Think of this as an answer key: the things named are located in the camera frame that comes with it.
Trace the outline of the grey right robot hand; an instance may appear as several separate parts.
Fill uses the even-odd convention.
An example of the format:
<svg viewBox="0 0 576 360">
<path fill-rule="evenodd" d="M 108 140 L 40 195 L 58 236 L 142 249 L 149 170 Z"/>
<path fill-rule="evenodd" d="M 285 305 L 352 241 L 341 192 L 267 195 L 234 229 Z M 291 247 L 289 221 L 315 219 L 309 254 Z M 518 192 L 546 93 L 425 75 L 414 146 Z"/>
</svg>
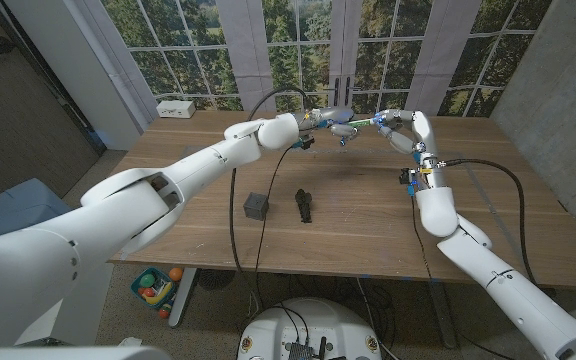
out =
<svg viewBox="0 0 576 360">
<path fill-rule="evenodd" d="M 398 152 L 418 153 L 419 163 L 438 162 L 434 131 L 423 112 L 387 109 L 376 113 L 372 122 Z"/>
</svg>

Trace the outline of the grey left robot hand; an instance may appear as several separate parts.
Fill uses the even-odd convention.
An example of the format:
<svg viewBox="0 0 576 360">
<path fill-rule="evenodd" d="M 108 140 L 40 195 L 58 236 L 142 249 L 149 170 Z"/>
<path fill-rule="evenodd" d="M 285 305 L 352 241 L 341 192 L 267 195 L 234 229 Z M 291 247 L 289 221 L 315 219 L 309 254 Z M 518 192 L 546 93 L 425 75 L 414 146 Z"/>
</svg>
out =
<svg viewBox="0 0 576 360">
<path fill-rule="evenodd" d="M 354 112 L 350 108 L 326 107 L 314 109 L 311 115 L 316 121 L 318 129 L 328 129 L 333 136 L 339 138 L 341 146 L 354 139 L 359 130 L 350 124 Z"/>
</svg>

